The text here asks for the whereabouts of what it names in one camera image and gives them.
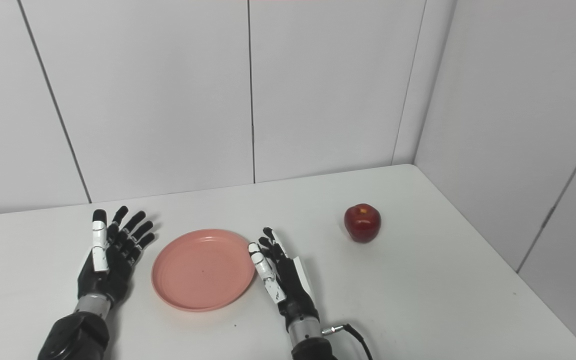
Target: robotic arm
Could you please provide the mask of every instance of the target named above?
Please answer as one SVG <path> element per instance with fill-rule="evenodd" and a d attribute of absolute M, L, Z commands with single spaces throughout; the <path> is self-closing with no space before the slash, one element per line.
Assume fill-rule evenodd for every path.
<path fill-rule="evenodd" d="M 133 268 L 154 239 L 146 213 L 137 212 L 120 225 L 128 208 L 117 210 L 106 227 L 106 212 L 93 214 L 93 246 L 77 278 L 78 303 L 73 313 L 54 323 L 38 360 L 102 360 L 110 341 L 106 316 L 126 298 Z"/>
<path fill-rule="evenodd" d="M 293 360 L 336 360 L 324 336 L 345 330 L 363 346 L 368 360 L 373 356 L 364 338 L 350 324 L 321 328 L 311 285 L 299 257 L 290 258 L 272 228 L 263 228 L 259 244 L 250 243 L 248 253 L 268 295 L 272 298 L 292 343 Z"/>

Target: white tabletop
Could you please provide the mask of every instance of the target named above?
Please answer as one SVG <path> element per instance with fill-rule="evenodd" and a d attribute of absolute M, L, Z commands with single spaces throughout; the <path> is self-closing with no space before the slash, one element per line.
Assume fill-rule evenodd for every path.
<path fill-rule="evenodd" d="M 369 203 L 382 228 L 349 240 L 346 208 Z M 202 228 L 249 240 L 277 230 L 300 255 L 323 325 L 350 322 L 376 360 L 576 360 L 576 338 L 412 165 L 0 215 L 0 359 L 37 357 L 76 304 L 76 277 L 96 208 L 145 210 L 158 238 L 110 316 L 114 360 L 289 360 L 284 319 L 259 278 L 231 305 L 176 310 L 151 267 L 176 237 Z M 339 360 L 364 359 L 354 338 L 328 338 Z"/>

